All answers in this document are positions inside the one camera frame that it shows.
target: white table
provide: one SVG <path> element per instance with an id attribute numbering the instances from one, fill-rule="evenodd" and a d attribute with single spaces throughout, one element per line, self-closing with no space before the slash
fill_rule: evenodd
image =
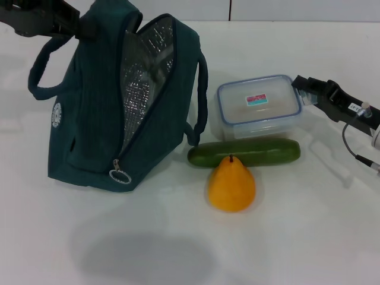
<path id="1" fill-rule="evenodd" d="M 228 81 L 332 79 L 380 107 L 380 24 L 186 24 L 201 36 L 210 72 L 202 142 L 219 135 L 214 93 Z M 313 106 L 290 136 L 302 157 L 252 169 L 258 197 L 245 213 L 208 206 L 211 171 L 185 163 L 185 142 L 133 193 L 49 179 L 53 100 L 37 102 L 27 91 L 45 41 L 0 26 L 1 284 L 380 284 L 380 178 L 344 148 L 343 123 Z M 60 82 L 75 45 L 52 56 L 44 85 Z M 347 136 L 356 152 L 380 162 L 371 138 L 352 128 Z"/>

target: zipper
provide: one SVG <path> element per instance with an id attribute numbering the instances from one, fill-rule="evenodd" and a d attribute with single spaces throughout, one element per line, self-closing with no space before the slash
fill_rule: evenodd
<path id="1" fill-rule="evenodd" d="M 131 17 L 133 17 L 134 14 L 135 13 L 133 13 L 132 15 L 128 14 L 124 18 L 121 28 L 119 30 L 118 42 L 116 44 L 116 88 L 118 89 L 118 101 L 119 101 L 119 108 L 120 108 L 119 111 L 121 114 L 120 115 L 120 131 L 119 131 L 121 135 L 120 135 L 118 147 L 116 148 L 115 154 L 113 155 L 114 159 L 111 159 L 111 162 L 109 163 L 109 166 L 107 167 L 107 169 L 110 169 L 110 168 L 112 169 L 112 167 L 115 168 L 115 160 L 117 160 L 116 165 L 118 165 L 119 163 L 118 156 L 120 155 L 120 150 L 123 146 L 123 141 L 124 141 L 124 109 L 123 109 L 123 99 L 121 95 L 120 69 L 121 69 L 122 48 L 123 48 L 126 28 L 131 20 Z M 132 33 L 136 33 L 142 20 L 143 20 L 143 15 L 140 12 L 138 12 L 138 18 L 136 20 L 135 27 L 133 30 L 131 30 Z"/>
<path id="2" fill-rule="evenodd" d="M 144 32 L 146 29 L 148 29 L 152 24 L 158 22 L 159 20 L 161 20 L 162 18 L 166 18 L 166 17 L 170 17 L 172 19 L 172 26 L 173 26 L 173 35 L 176 34 L 176 23 L 174 21 L 174 18 L 170 15 L 170 14 L 163 14 L 161 16 L 158 16 L 157 18 L 151 20 L 148 24 L 146 24 L 143 28 L 140 29 L 140 31 L 138 31 L 136 33 L 136 35 L 139 35 L 141 34 L 142 32 Z M 126 26 L 128 25 L 128 21 L 125 21 L 125 23 L 122 25 L 122 28 L 121 28 L 121 31 L 119 33 L 119 39 L 118 39 L 118 55 L 116 57 L 116 60 L 118 61 L 117 62 L 117 66 L 118 66 L 118 70 L 120 72 L 120 67 L 121 67 L 121 54 L 122 54 L 122 44 L 123 44 L 123 40 L 124 40 L 124 34 L 125 34 L 125 28 Z M 173 67 L 175 66 L 176 64 L 176 61 L 177 61 L 177 53 L 176 53 L 176 44 L 177 44 L 177 41 L 176 41 L 176 38 L 173 36 Z M 123 136 L 121 136 L 120 138 L 120 142 L 119 142 L 119 147 L 118 147 L 118 153 L 115 154 L 114 156 L 114 159 L 112 160 L 112 164 L 113 164 L 113 168 L 110 172 L 109 172 L 109 175 L 111 176 L 111 178 L 119 183 L 122 183 L 122 184 L 129 184 L 131 183 L 132 181 L 132 178 L 130 177 L 130 175 L 128 175 L 126 172 L 122 171 L 120 166 L 119 166 L 119 159 L 121 157 L 123 157 L 132 147 L 134 141 L 136 140 L 136 137 L 140 134 L 141 130 L 143 129 L 146 121 L 149 119 L 149 117 L 151 116 L 151 113 L 152 111 L 154 110 L 155 106 L 157 105 L 157 102 L 160 101 L 161 97 L 162 97 L 162 94 L 163 94 L 163 90 L 165 90 L 165 87 L 167 86 L 167 83 L 170 81 L 170 78 L 172 77 L 172 74 L 173 74 L 173 67 L 172 67 L 172 70 L 170 71 L 170 74 L 168 75 L 167 79 L 166 79 L 166 82 L 163 84 L 163 86 L 161 87 L 161 90 L 159 92 L 159 94 L 157 95 L 156 99 L 154 100 L 154 102 L 152 103 L 152 105 L 150 106 L 147 114 L 145 115 L 144 119 L 142 120 L 140 126 L 137 128 L 137 130 L 135 131 L 135 134 L 132 136 L 130 142 L 128 143 L 128 145 L 125 147 L 124 151 L 121 152 L 121 149 L 122 149 L 122 146 L 123 146 L 123 141 L 124 141 L 124 116 L 121 116 L 122 118 L 122 122 L 121 122 L 121 134 L 123 134 Z M 117 76 L 116 77 L 117 80 L 116 80 L 116 83 L 118 84 L 118 98 L 119 98 L 119 105 L 121 107 L 121 114 L 124 114 L 124 109 L 123 109 L 123 104 L 122 104 L 122 95 L 121 95 L 121 83 L 120 83 L 120 76 Z M 128 183 L 125 183 L 124 181 L 121 181 L 119 179 L 116 179 L 114 176 L 113 176 L 113 173 L 114 172 L 117 172 L 117 173 L 121 173 L 123 175 L 125 175 L 128 179 L 129 179 L 129 182 Z"/>

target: cucumber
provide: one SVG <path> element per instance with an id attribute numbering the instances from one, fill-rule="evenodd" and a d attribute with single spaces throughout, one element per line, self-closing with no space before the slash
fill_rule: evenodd
<path id="1" fill-rule="evenodd" d="M 190 149 L 188 160 L 194 166 L 215 168 L 231 154 L 247 167 L 270 166 L 297 160 L 301 149 L 298 142 L 287 138 L 211 142 Z"/>

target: pear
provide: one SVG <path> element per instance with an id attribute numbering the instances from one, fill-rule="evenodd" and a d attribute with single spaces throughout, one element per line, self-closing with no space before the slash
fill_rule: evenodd
<path id="1" fill-rule="evenodd" d="M 234 156 L 225 157 L 208 183 L 210 204 L 222 211 L 238 212 L 248 208 L 256 196 L 252 173 Z"/>

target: zipper pull ring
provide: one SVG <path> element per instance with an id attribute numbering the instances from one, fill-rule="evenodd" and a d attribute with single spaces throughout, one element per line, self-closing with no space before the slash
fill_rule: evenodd
<path id="1" fill-rule="evenodd" d="M 120 183 L 120 184 L 125 184 L 125 185 L 130 184 L 132 182 L 132 178 L 130 177 L 130 175 L 128 175 L 126 172 L 124 172 L 123 170 L 120 169 L 118 159 L 113 160 L 113 167 L 115 169 L 110 170 L 109 176 L 114 181 L 116 181 L 117 183 Z"/>

